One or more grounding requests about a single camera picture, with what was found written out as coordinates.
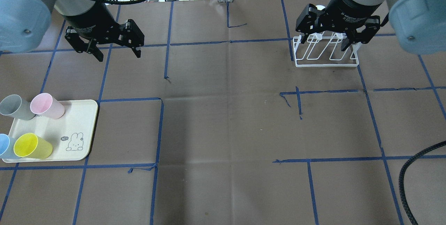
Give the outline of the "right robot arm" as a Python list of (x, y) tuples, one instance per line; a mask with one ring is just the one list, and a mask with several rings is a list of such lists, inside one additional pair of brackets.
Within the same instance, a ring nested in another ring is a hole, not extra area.
[(319, 10), (308, 4), (297, 18), (295, 30), (304, 43), (313, 33), (331, 31), (344, 33), (341, 43), (345, 51), (353, 44), (367, 44), (381, 28), (374, 12), (386, 2), (387, 22), (403, 50), (416, 55), (445, 51), (445, 0), (330, 0)]

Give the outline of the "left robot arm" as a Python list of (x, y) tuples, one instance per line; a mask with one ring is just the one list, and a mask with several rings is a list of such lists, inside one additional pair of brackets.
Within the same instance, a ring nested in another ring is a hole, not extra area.
[(53, 10), (68, 23), (65, 39), (78, 53), (103, 61), (98, 45), (117, 44), (132, 49), (137, 58), (145, 36), (134, 20), (116, 22), (106, 5), (131, 5), (133, 1), (107, 0), (0, 0), (1, 51), (35, 50), (51, 24)]

